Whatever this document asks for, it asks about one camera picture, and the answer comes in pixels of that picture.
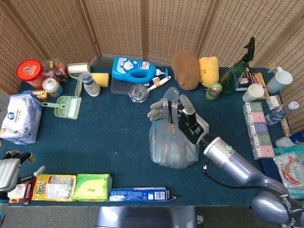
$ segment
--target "blue tablecloth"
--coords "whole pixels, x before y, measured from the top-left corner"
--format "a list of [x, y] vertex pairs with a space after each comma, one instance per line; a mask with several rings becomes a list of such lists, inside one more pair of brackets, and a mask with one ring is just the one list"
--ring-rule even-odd
[[[220, 68], [220, 74], [226, 70]], [[111, 73], [111, 68], [92, 67], [91, 71]], [[265, 68], [252, 71], [262, 72], [266, 83], [273, 76]], [[63, 85], [64, 95], [74, 95], [75, 86], [76, 80], [70, 79]], [[250, 205], [256, 190], [227, 189], [201, 174], [206, 161], [202, 152], [198, 162], [182, 170], [166, 168], [151, 161], [148, 139], [151, 123], [146, 115], [149, 106], [161, 99], [171, 86], [178, 88], [180, 94], [185, 94], [192, 101], [197, 113], [209, 123], [212, 134], [220, 136], [258, 167], [242, 111], [244, 92], [221, 95], [210, 102], [205, 98], [206, 90], [202, 85], [194, 91], [185, 91], [173, 77], [151, 91], [148, 100], [140, 104], [132, 103], [127, 95], [111, 94], [110, 86], [102, 88], [98, 97], [89, 96], [83, 89], [77, 120], [55, 117], [53, 109], [44, 108], [37, 142], [25, 146], [5, 141], [0, 156], [9, 150], [33, 152], [37, 161], [33, 165], [24, 163], [22, 175], [32, 173], [41, 165], [46, 165], [45, 173], [49, 174], [109, 173], [113, 178], [113, 188], [165, 186], [177, 199], [158, 203], [32, 201], [29, 206]], [[27, 89], [30, 86], [22, 83], [20, 91]], [[50, 101], [56, 102], [56, 99], [51, 97]], [[266, 101], [261, 102], [264, 113], [269, 113]], [[269, 126], [268, 130], [274, 145], [275, 140], [283, 136], [281, 125]], [[235, 185], [214, 164], [209, 166], [208, 171], [217, 180]]]

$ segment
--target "white bottle cap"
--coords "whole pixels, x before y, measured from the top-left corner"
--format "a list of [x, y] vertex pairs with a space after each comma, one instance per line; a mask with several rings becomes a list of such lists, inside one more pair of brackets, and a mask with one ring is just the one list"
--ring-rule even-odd
[[291, 110], [296, 110], [299, 108], [299, 103], [297, 103], [296, 101], [292, 101], [288, 104], [288, 108], [290, 108]]
[[156, 74], [155, 74], [155, 76], [159, 76], [159, 75], [161, 75], [161, 74], [162, 74], [161, 70], [160, 70], [160, 69], [156, 69]]
[[42, 87], [48, 93], [54, 93], [58, 90], [59, 83], [57, 80], [53, 79], [52, 77], [49, 77], [42, 82]]

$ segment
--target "gray floor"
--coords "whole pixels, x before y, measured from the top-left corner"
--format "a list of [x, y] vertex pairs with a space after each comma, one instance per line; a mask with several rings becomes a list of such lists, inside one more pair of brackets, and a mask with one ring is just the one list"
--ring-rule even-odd
[[[111, 66], [114, 55], [92, 61], [92, 66]], [[151, 60], [156, 66], [168, 61]], [[0, 92], [0, 123], [6, 115], [9, 97]], [[93, 228], [96, 207], [9, 207], [3, 228]], [[257, 218], [248, 207], [199, 207], [205, 228], [279, 228]]]

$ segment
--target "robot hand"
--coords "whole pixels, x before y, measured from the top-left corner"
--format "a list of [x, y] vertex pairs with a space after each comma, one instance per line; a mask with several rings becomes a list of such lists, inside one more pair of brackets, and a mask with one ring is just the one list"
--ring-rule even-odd
[[12, 191], [17, 184], [34, 179], [39, 176], [45, 169], [41, 166], [31, 175], [19, 177], [20, 167], [24, 161], [30, 164], [36, 161], [32, 153], [20, 153], [19, 151], [7, 152], [0, 160], [0, 227], [5, 218], [5, 209], [8, 205], [8, 192]]
[[[170, 116], [172, 115], [172, 106], [177, 107], [179, 129], [192, 144], [196, 145], [209, 132], [209, 125], [196, 114], [192, 103], [185, 95], [180, 95], [180, 101], [178, 103], [168, 101]], [[164, 105], [166, 105], [165, 101], [160, 100], [150, 106], [151, 111], [147, 116], [151, 121], [161, 119]]]

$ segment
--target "woven screen panel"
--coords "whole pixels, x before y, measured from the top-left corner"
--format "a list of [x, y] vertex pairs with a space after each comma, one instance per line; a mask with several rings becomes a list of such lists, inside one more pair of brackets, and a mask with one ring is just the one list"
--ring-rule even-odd
[[266, 67], [281, 66], [293, 76], [291, 85], [281, 91], [284, 103], [297, 101], [299, 110], [289, 118], [291, 129], [304, 128], [304, 26], [288, 41]]
[[8, 94], [19, 91], [21, 81], [16, 76], [18, 65], [29, 58], [43, 60], [9, 15], [0, 7], [0, 88]]
[[102, 52], [142, 55], [140, 0], [85, 0]]
[[149, 0], [149, 57], [170, 60], [194, 50], [210, 0]]
[[256, 38], [251, 67], [270, 49], [304, 5], [303, 0], [222, 0], [200, 57], [217, 56], [228, 67], [246, 53], [243, 46]]
[[76, 0], [9, 2], [51, 58], [77, 63], [90, 61], [96, 55]]

